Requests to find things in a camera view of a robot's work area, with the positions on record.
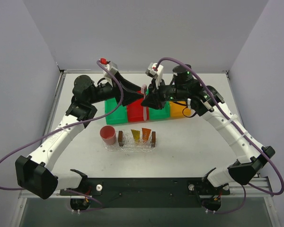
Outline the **yellow toothpaste tube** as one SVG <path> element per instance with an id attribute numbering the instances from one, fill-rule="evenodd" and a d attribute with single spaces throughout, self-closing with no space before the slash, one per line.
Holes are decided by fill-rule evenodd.
<path id="1" fill-rule="evenodd" d="M 139 143 L 140 142 L 140 131 L 131 129 L 131 132 L 132 132 L 134 141 L 136 143 Z"/>

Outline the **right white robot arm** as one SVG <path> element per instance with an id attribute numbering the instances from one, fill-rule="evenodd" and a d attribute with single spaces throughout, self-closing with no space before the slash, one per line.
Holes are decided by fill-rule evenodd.
<path id="1" fill-rule="evenodd" d="M 224 168 L 214 168 L 205 175 L 215 188 L 230 182 L 247 185 L 267 159 L 275 154 L 271 146 L 256 141 L 230 111 L 223 97 L 212 86 L 203 86 L 192 73 L 180 65 L 173 69 L 172 84 L 166 85 L 163 66 L 151 63 L 146 74 L 152 78 L 143 106 L 162 109 L 168 101 L 184 101 L 188 109 L 210 123 L 234 152 L 237 160 Z"/>

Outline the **pink plastic cup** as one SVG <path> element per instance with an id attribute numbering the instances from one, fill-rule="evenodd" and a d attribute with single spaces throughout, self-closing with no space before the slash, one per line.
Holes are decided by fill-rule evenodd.
<path id="1" fill-rule="evenodd" d="M 100 130 L 100 136 L 101 139 L 107 144 L 107 145 L 113 145 L 116 142 L 116 133 L 114 127 L 110 125 L 106 125 L 101 128 Z"/>

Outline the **orange toothpaste tube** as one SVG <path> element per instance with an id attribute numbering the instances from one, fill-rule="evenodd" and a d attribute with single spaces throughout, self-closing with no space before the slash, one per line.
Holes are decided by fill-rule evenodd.
<path id="1" fill-rule="evenodd" d="M 143 142 L 147 142 L 149 140 L 151 134 L 151 129 L 142 128 L 142 140 Z"/>

